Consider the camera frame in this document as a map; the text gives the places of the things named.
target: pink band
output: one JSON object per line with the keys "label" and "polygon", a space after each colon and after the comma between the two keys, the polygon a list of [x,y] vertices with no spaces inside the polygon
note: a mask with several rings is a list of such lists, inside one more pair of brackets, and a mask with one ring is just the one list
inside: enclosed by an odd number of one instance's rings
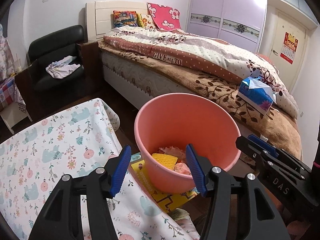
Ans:
{"label": "pink band", "polygon": [[317,168],[320,168],[320,165],[316,162],[313,162],[313,165],[316,166]]}

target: white flower print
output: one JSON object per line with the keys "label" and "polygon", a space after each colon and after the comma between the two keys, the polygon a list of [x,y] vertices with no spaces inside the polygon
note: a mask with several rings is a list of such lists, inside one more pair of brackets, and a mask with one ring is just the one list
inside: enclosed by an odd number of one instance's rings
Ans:
{"label": "white flower print", "polygon": [[174,28],[174,24],[172,23],[168,23],[167,20],[164,20],[163,23],[162,23],[163,26],[167,26],[169,28]]}
{"label": "white flower print", "polygon": [[149,4],[149,3],[148,3],[148,8],[149,8],[150,14],[151,14],[153,17],[156,17],[156,16],[155,16],[155,13],[156,13],[156,11],[157,11],[156,8],[153,8],[152,5]]}
{"label": "white flower print", "polygon": [[177,10],[177,9],[170,9],[169,10],[169,13],[171,14],[171,18],[172,19],[177,19],[177,20],[179,20],[179,11]]}

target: white stool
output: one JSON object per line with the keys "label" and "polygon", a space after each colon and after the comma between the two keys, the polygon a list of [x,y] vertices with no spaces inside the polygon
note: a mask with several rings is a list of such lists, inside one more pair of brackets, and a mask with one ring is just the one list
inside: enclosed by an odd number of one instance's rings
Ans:
{"label": "white stool", "polygon": [[32,122],[32,119],[28,112],[22,112],[19,109],[19,104],[16,102],[13,102],[12,104],[8,105],[2,112],[0,112],[0,115],[12,134],[14,134],[12,127],[16,125],[18,122],[20,122],[22,119],[28,117],[29,120]]}

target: bear print tablecloth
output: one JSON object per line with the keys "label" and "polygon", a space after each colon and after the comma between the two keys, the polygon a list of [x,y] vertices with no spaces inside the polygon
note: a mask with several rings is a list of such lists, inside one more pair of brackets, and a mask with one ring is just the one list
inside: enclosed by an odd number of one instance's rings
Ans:
{"label": "bear print tablecloth", "polygon": [[[85,176],[119,154],[118,116],[97,98],[44,119],[0,144],[0,211],[19,239],[28,239],[36,218],[63,174]],[[120,240],[191,240],[150,199],[128,171],[121,191],[108,200]],[[81,196],[84,239],[91,239]]]}

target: cream door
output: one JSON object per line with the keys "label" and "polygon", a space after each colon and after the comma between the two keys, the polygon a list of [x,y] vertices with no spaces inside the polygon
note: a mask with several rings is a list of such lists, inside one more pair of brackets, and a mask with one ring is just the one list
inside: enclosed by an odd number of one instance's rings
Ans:
{"label": "cream door", "polygon": [[279,70],[279,77],[291,92],[305,53],[306,28],[278,12],[276,35],[270,59]]}

